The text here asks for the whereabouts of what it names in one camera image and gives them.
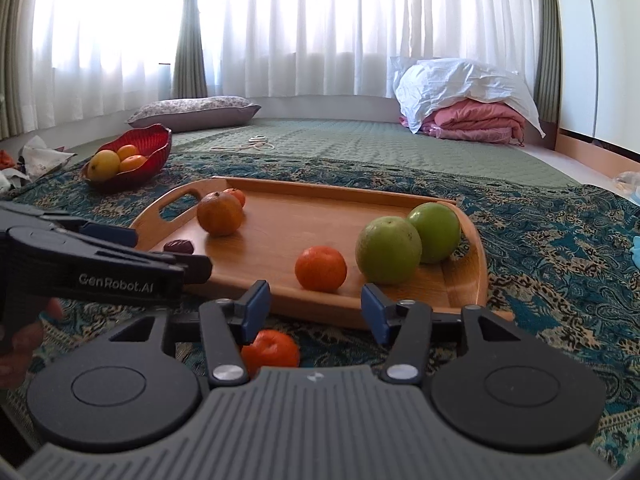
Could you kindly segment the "person's left hand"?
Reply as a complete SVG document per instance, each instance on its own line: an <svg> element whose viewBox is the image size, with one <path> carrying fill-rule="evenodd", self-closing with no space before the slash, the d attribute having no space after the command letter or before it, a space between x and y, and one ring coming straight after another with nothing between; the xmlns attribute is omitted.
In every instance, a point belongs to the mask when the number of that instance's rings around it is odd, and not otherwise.
<svg viewBox="0 0 640 480"><path fill-rule="evenodd" d="M0 361L0 388L18 388L25 380L34 352L43 342L44 331L40 318L24 326L12 340L13 350Z"/></svg>

